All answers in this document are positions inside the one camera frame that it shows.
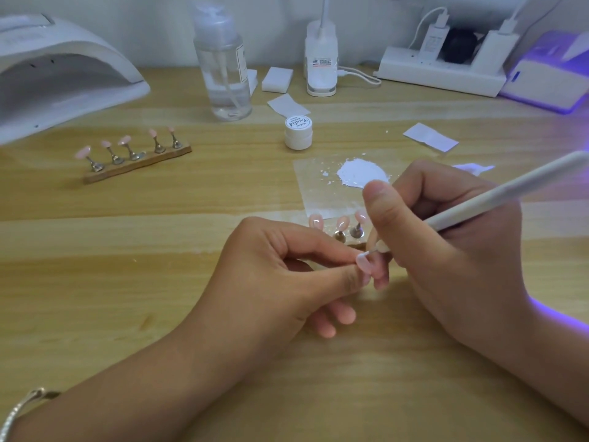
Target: wood grain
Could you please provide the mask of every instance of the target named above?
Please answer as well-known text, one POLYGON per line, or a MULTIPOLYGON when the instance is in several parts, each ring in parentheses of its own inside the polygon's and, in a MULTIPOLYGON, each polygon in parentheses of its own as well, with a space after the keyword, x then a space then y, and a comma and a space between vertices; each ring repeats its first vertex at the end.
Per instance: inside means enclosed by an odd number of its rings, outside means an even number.
POLYGON ((102 169, 100 172, 88 171, 84 174, 84 183, 96 183, 97 181, 106 180, 107 178, 114 177, 116 175, 126 174, 127 172, 135 169, 141 169, 142 167, 147 167, 161 161, 180 157, 190 152, 192 152, 192 148, 189 145, 185 145, 179 149, 166 148, 166 151, 163 153, 155 153, 153 150, 145 152, 145 156, 140 160, 131 161, 126 159, 125 162, 121 164, 106 164, 104 169, 102 169))
MULTIPOLYGON (((33 387, 66 389, 155 341, 198 300, 225 239, 248 215, 307 223, 293 161, 390 152, 495 165, 503 183, 587 146, 589 108, 559 116, 384 81, 343 78, 313 98, 313 146, 284 146, 283 121, 253 95, 243 121, 215 122, 200 71, 144 70, 149 96, 0 147, 0 410, 33 387), (460 141, 447 155, 405 138, 423 122, 460 141), (81 145, 175 126, 194 151, 103 183, 80 183, 81 145)), ((260 69, 263 79, 265 70, 260 69)), ((526 285, 589 321, 589 172, 524 199, 526 285)), ((384 292, 351 298, 358 320, 322 341, 305 331, 232 390, 185 441, 586 441, 518 380, 446 336, 394 269, 384 292)))

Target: purple-lit device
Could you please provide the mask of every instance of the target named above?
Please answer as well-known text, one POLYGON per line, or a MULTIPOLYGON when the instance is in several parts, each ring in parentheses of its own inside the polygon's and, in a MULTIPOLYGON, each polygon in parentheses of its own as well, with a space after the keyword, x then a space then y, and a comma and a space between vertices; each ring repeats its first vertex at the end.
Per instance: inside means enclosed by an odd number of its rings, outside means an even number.
POLYGON ((549 31, 507 76, 501 96, 568 114, 589 91, 589 32, 549 31))

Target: brush handle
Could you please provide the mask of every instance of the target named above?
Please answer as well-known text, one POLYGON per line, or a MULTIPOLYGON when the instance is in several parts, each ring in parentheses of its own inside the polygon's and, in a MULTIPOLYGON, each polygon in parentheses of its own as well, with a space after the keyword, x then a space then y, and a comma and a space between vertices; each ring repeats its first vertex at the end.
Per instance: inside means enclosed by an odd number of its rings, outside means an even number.
MULTIPOLYGON (((508 201, 519 199, 526 194, 537 191, 571 172, 583 169, 587 164, 589 164, 589 152, 573 152, 479 196, 466 200, 464 203, 458 204, 447 211, 434 215, 425 220, 425 223, 436 231, 445 230, 508 201)), ((383 241, 379 240, 371 252, 375 251, 386 253, 390 250, 383 241)))

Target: silver bracelet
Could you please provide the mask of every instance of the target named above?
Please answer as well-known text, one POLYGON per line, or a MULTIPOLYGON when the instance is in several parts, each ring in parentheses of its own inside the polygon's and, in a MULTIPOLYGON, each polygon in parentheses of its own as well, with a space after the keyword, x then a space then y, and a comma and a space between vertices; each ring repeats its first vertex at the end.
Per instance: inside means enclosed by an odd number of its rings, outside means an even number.
POLYGON ((57 391, 47 391, 45 388, 38 388, 26 394, 26 397, 19 401, 19 403, 10 411, 8 417, 4 421, 4 425, 2 425, 2 430, 0 431, 0 442, 6 442, 8 440, 8 433, 12 428, 12 424, 25 406, 43 399, 51 400, 57 397, 59 394, 61 393, 57 391))

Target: transparent plastic sheet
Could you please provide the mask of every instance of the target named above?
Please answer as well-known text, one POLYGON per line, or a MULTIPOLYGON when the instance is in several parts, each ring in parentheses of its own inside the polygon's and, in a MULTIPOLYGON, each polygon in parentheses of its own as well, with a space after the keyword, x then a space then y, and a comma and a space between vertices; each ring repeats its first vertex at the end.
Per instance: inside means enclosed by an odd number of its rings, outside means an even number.
POLYGON ((361 245, 366 242, 372 226, 368 224, 364 227, 364 235, 361 238, 352 237, 350 230, 357 225, 354 213, 358 209, 364 209, 362 189, 344 186, 337 176, 337 171, 343 163, 354 158, 378 164, 390 177, 391 183, 409 165, 408 161, 400 160, 392 149, 346 151, 327 157, 296 160, 293 165, 307 217, 311 214, 320 214, 325 221, 324 232, 334 235, 337 218, 347 215, 350 226, 345 231, 346 244, 361 245))

